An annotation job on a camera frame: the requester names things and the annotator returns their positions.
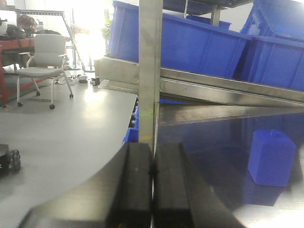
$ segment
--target gray floor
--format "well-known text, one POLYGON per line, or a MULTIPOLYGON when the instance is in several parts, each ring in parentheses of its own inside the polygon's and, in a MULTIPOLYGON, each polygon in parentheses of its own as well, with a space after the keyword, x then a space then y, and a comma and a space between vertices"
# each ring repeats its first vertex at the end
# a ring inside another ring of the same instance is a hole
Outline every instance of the gray floor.
POLYGON ((41 97, 31 92, 0 108, 0 143, 19 149, 21 170, 0 177, 0 227, 15 228, 34 205, 82 183, 102 168, 121 147, 135 95, 72 82, 55 85, 49 109, 50 81, 41 97))

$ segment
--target blue plastic bin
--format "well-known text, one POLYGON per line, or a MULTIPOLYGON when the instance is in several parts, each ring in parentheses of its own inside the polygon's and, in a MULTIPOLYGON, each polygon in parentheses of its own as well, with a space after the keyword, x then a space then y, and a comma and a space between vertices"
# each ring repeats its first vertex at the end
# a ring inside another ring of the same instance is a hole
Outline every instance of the blue plastic bin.
POLYGON ((304 40, 304 4, 293 0, 255 0, 241 33, 304 40))
POLYGON ((125 137, 123 138, 124 142, 138 142, 138 129, 129 127, 125 137))
POLYGON ((248 171, 256 184, 286 187, 295 158, 296 145, 279 130, 254 133, 248 171))
POLYGON ((304 43, 255 37, 241 80, 304 91, 304 43))
MULTIPOLYGON (((202 23, 205 23, 205 24, 210 24, 210 22, 211 22, 210 18, 203 18, 203 17, 194 16, 194 15, 187 16, 187 19, 202 22, 202 23)), ((231 23, 220 20, 218 26, 220 28, 229 30, 230 25, 231 25, 231 23)))
MULTIPOLYGON (((113 1, 110 56, 138 62, 138 7, 113 1)), ((162 67, 232 78, 250 36, 164 14, 162 67)))

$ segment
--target white office chair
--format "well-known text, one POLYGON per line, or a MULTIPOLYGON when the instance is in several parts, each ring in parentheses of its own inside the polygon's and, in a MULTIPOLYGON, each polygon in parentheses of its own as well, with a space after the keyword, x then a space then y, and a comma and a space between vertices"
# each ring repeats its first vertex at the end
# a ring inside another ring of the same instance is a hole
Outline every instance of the white office chair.
POLYGON ((17 102, 18 106, 21 107, 23 104, 20 102, 20 78, 27 77, 31 78, 36 86, 36 96, 40 96, 40 90, 37 86, 35 79, 55 77, 52 81, 51 88, 51 105, 50 109, 54 109, 53 104, 53 93, 54 93, 54 82, 64 77, 68 89, 70 90, 70 98, 73 98, 73 92, 67 76, 64 71, 64 65, 67 62, 67 55, 64 54, 66 39, 64 36, 55 34, 41 34, 36 35, 35 41, 35 53, 27 62, 27 67, 17 70, 17 102), (35 67, 29 67, 30 62, 35 61, 35 67))

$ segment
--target black wheel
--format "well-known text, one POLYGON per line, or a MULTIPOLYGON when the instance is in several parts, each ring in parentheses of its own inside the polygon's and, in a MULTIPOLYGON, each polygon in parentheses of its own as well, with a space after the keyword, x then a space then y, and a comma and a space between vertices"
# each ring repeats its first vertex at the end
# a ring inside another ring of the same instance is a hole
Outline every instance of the black wheel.
POLYGON ((9 152, 9 165, 15 171, 20 170, 21 162, 19 150, 12 150, 9 152))

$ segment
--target metal frame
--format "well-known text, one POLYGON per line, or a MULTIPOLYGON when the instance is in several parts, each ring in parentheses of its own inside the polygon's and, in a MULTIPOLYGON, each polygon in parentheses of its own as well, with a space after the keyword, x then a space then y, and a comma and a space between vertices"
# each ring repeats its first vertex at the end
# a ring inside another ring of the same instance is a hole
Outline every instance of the metal frame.
POLYGON ((162 0, 139 0, 139 142, 154 151, 160 96, 162 0))
MULTIPOLYGON (((138 64, 121 59, 103 57, 99 76, 111 81, 108 88, 138 92, 138 64)), ((161 68, 160 93, 199 103, 210 101, 227 105, 263 107, 300 107, 304 93, 268 85, 236 81, 227 78, 161 68)))

